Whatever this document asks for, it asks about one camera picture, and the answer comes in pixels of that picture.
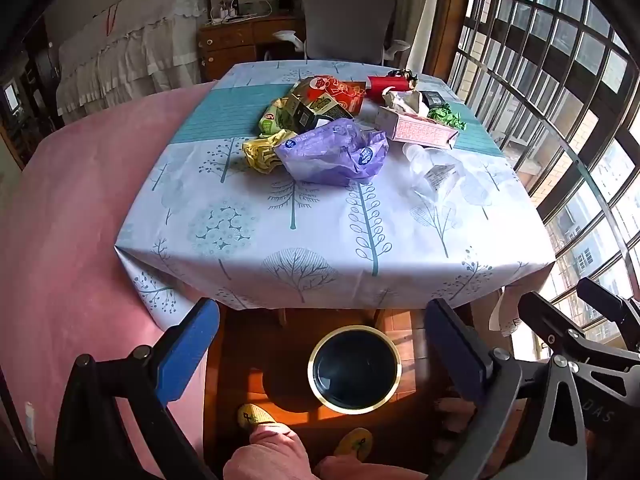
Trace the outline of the clear plastic wrapper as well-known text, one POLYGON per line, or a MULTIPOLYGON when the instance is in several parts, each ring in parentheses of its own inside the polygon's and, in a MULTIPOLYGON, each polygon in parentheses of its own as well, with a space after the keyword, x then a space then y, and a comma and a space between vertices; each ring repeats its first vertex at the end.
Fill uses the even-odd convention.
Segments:
POLYGON ((411 188, 432 203, 442 202, 465 177, 462 161, 446 150, 406 143, 402 152, 409 163, 411 188))

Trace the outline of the pink cardboard box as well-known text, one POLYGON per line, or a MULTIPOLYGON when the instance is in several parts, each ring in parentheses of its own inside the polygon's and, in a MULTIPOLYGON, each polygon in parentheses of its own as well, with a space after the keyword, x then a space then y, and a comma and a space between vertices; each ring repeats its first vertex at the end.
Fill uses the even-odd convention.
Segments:
POLYGON ((428 148, 454 148, 459 131, 428 118, 396 112, 380 107, 375 127, 382 130, 388 140, 419 144, 428 148))

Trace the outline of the small black packet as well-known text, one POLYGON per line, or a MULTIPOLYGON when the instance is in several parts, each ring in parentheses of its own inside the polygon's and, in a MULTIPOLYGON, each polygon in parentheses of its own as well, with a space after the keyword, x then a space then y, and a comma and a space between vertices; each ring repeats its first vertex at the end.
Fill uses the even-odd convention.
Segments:
POLYGON ((421 96, 422 101, 430 110, 436 110, 436 108, 444 108, 448 106, 448 103, 436 91, 421 91, 421 96))

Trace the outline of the purple plastic bag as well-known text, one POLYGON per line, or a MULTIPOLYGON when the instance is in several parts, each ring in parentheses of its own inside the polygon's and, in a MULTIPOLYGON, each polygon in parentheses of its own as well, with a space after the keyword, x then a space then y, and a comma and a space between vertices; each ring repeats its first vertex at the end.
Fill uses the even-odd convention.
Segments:
POLYGON ((370 183, 389 149, 383 131, 363 130, 342 118, 294 136, 274 152, 296 181, 347 188, 370 183))

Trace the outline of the white paper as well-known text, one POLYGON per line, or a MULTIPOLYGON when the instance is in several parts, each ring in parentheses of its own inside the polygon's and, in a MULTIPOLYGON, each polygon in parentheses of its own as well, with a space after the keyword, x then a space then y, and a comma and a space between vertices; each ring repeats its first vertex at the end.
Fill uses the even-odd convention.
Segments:
POLYGON ((399 91, 392 87, 387 87, 382 92, 382 98, 385 106, 395 112, 416 116, 426 116, 428 114, 428 106, 423 101, 420 91, 399 91))

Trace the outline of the black silver wrapper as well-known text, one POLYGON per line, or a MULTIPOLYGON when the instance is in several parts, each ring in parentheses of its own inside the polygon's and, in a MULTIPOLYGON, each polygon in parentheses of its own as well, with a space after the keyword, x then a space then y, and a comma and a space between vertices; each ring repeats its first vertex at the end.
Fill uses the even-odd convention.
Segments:
POLYGON ((399 91, 416 90, 416 86, 419 82, 419 77, 416 76, 416 74, 414 74, 411 70, 407 70, 406 68, 403 68, 402 70, 400 68, 398 68, 398 70, 390 70, 387 73, 387 77, 403 79, 405 81, 404 84, 395 82, 395 89, 399 91))

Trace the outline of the red gold snack bag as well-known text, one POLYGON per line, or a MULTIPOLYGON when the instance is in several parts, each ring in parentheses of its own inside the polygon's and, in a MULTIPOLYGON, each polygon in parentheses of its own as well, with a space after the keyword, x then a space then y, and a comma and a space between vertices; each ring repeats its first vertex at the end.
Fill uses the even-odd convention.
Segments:
POLYGON ((308 102, 314 101, 325 93, 352 115, 360 113, 367 93, 365 81, 342 81, 329 75, 312 76, 299 81, 292 92, 308 102))

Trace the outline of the yellow wrapper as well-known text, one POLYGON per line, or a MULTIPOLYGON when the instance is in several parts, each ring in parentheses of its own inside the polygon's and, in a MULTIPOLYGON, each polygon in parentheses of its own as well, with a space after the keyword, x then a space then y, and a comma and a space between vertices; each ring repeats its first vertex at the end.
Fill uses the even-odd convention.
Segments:
POLYGON ((292 130, 281 129, 271 136, 260 136, 259 138, 245 141, 242 144, 242 151, 247 166, 260 174, 271 174, 273 169, 282 165, 276 153, 276 148, 296 136, 297 133, 292 130))

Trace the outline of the dark green tea box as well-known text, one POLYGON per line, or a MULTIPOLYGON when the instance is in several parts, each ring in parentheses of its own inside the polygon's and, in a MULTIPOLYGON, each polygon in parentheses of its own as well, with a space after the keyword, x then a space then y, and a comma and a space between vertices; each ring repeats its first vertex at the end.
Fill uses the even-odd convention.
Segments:
POLYGON ((298 134, 342 118, 352 119, 352 114, 326 92, 314 100, 290 92, 282 112, 282 124, 298 134))

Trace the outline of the green cracker wrapper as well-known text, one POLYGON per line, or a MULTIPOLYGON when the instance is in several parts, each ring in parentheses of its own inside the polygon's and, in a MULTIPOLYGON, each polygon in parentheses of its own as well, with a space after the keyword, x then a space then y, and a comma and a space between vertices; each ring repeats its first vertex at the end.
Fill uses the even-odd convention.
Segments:
POLYGON ((259 135, 262 138, 273 136, 288 126, 290 114, 286 110, 286 104, 288 104, 288 98, 285 96, 275 99, 266 108, 258 122, 259 135))

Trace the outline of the round trash bin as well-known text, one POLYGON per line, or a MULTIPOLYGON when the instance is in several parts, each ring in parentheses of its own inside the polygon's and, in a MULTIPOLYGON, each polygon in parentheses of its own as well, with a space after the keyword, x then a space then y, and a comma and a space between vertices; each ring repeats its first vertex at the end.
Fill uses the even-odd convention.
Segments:
POLYGON ((396 344, 365 325, 347 325, 326 334, 307 364, 314 396, 343 415, 363 415, 380 408, 396 393, 401 375, 396 344))

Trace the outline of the right yellow slipper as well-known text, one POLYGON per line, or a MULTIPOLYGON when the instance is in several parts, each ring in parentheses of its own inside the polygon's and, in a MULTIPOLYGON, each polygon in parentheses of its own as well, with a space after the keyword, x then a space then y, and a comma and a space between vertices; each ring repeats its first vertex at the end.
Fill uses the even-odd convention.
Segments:
POLYGON ((364 462, 371 452, 373 436, 369 430, 356 428, 348 434, 337 445, 335 456, 350 456, 360 462, 364 462))

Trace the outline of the pink bed sheet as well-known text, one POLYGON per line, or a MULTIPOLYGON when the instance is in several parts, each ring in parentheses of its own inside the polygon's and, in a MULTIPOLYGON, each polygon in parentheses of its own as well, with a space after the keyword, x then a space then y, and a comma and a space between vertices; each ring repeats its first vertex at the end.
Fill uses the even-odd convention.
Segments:
POLYGON ((120 359, 160 338, 114 244, 160 153, 207 84, 102 110, 47 136, 1 216, 1 368, 25 431, 53 456, 81 353, 120 359))

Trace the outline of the pink trouser legs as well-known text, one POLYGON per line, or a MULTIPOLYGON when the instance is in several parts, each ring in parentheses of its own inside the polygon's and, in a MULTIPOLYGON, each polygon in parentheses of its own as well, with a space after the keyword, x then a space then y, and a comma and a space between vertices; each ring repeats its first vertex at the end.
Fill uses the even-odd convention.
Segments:
POLYGON ((248 445, 238 448, 224 465, 225 479, 426 479, 406 468, 361 463, 355 456, 326 456, 311 469, 306 448, 288 426, 273 422, 256 426, 248 445))

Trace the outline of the window security grille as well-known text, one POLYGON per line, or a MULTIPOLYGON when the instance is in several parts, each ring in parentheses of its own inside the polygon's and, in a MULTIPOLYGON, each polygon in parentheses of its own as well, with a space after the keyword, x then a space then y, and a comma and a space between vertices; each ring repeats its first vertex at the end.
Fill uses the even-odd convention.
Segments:
POLYGON ((578 297, 590 278, 639 292, 639 65, 591 0, 450 0, 447 79, 498 144, 546 228, 542 292, 592 340, 617 326, 578 297))

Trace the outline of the tree-patterned tablecloth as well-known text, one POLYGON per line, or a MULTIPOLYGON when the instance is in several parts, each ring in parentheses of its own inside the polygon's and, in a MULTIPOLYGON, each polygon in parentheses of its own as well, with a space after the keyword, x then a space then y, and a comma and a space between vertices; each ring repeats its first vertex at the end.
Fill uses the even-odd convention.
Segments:
POLYGON ((267 106, 300 80, 358 81, 383 67, 271 61, 232 67, 178 129, 134 200, 118 258, 160 328, 192 307, 186 294, 236 309, 457 307, 507 288, 502 328, 518 296, 538 288, 554 260, 549 235, 520 179, 473 113, 441 80, 423 76, 466 122, 454 148, 463 180, 432 203, 411 188, 400 143, 381 171, 347 188, 260 174, 242 144, 267 106))

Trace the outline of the grey office chair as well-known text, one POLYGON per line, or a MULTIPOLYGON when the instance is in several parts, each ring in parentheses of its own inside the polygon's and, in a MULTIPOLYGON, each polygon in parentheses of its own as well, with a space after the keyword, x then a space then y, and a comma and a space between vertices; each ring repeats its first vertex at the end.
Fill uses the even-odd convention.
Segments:
POLYGON ((385 42, 394 0, 302 0, 302 9, 303 39, 289 29, 273 37, 289 42, 305 58, 383 65, 410 49, 405 40, 385 42))

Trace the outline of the white ruffled cover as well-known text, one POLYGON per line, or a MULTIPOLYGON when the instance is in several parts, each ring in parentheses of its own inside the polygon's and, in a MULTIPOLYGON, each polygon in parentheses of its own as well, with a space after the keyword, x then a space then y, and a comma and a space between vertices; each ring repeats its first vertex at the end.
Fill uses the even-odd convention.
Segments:
POLYGON ((201 82, 196 34, 206 0, 119 0, 58 49, 66 125, 150 94, 201 82))

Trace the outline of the wooden dresser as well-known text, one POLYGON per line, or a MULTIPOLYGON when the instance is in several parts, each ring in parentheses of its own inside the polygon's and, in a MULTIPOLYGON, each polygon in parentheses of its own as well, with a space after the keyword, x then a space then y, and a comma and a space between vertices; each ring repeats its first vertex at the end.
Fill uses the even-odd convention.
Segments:
POLYGON ((292 30, 305 39, 306 24, 301 16, 270 15, 247 21, 205 25, 198 30, 198 65, 204 81, 220 79, 235 64, 260 61, 295 60, 301 53, 274 34, 292 30))

